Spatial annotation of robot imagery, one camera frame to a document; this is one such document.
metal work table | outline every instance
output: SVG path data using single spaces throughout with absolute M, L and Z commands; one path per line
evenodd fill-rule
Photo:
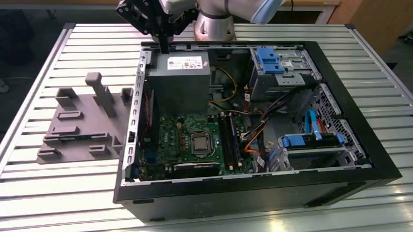
M 413 230 L 413 97 L 358 32 L 341 25 L 247 24 L 237 25 L 235 31 L 243 41 L 320 43 L 404 177 L 329 207 L 144 225 L 112 203 L 118 160 L 36 164 L 58 88 L 92 93 L 84 83 L 92 71 L 103 74 L 112 93 L 134 85 L 139 44 L 150 40 L 127 24 L 78 24 L 59 36 L 0 145 L 0 230 Z M 193 27 L 175 40 L 193 40 Z

open computer tower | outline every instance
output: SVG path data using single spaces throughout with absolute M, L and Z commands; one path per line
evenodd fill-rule
M 400 177 L 316 42 L 142 44 L 114 193 L 140 220 L 329 205 Z

wooden furniture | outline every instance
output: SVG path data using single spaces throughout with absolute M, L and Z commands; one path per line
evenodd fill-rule
M 412 22 L 412 0 L 344 0 L 329 20 L 329 24 L 354 24 L 380 55 L 385 55 Z

sticker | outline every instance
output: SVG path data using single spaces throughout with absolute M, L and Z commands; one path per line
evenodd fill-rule
M 263 159 L 261 158 L 261 156 L 258 156 L 257 158 L 257 163 L 263 167 L 265 166 L 265 161 Z
M 282 66 L 293 66 L 290 61 L 282 61 Z
M 247 102 L 250 102 L 251 100 L 250 100 L 250 94 L 245 94 L 245 101 L 247 101 Z
M 202 69 L 202 57 L 170 57 L 168 70 Z

rectangular slot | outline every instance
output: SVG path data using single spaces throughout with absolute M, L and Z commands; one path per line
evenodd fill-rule
M 70 120 L 70 119 L 80 119 L 83 118 L 83 113 L 79 110 L 75 111 L 66 111 L 59 113 L 58 119 L 59 120 Z

